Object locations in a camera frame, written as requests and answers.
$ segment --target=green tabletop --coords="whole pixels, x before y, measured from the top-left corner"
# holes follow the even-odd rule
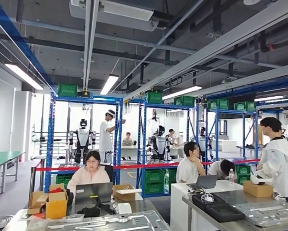
[[[24,152],[14,151],[14,152],[0,152],[0,165],[7,163],[10,160],[17,158]]]

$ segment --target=pink shirt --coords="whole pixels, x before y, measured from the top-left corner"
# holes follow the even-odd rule
[[[95,172],[93,177],[91,178],[91,173],[86,167],[82,167],[75,172],[68,183],[67,189],[73,193],[76,196],[76,185],[82,184],[96,184],[96,183],[107,183],[110,182],[108,174],[104,170],[104,166],[100,166],[99,169]]]

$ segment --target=white jacket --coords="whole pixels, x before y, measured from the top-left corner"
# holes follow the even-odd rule
[[[283,138],[271,140],[261,151],[260,164],[266,178],[272,178],[274,192],[288,197],[288,142]]]

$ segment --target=water bottle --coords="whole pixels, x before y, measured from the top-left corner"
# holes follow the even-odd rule
[[[235,178],[235,173],[234,173],[233,169],[231,168],[229,172],[229,185],[234,186],[234,180]]]

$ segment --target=black tray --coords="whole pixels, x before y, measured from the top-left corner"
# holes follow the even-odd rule
[[[218,222],[243,220],[245,215],[229,204],[207,205],[206,213]]]
[[[224,200],[221,198],[216,196],[213,193],[211,193],[213,196],[214,201],[213,202],[203,202],[201,200],[202,195],[203,194],[199,194],[199,195],[193,195],[192,196],[192,202],[195,204],[196,206],[202,209],[203,211],[206,211],[206,206],[207,205],[216,205],[216,204],[224,204],[225,203]]]

